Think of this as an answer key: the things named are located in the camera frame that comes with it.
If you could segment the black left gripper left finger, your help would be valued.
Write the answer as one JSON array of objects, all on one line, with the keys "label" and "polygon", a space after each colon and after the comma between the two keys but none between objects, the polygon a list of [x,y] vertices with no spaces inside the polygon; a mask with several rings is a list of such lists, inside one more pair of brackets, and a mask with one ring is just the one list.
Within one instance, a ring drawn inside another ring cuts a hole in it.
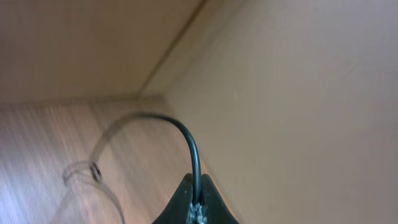
[{"label": "black left gripper left finger", "polygon": [[186,224],[193,196],[193,176],[185,174],[170,201],[153,224]]}]

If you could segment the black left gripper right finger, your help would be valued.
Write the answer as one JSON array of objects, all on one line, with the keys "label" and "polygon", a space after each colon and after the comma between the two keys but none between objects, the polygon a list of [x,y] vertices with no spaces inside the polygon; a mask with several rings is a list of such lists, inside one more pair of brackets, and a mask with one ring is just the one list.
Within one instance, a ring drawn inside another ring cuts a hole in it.
[{"label": "black left gripper right finger", "polygon": [[239,222],[226,206],[214,182],[208,174],[203,174],[201,202],[206,210],[208,224],[238,224]]}]

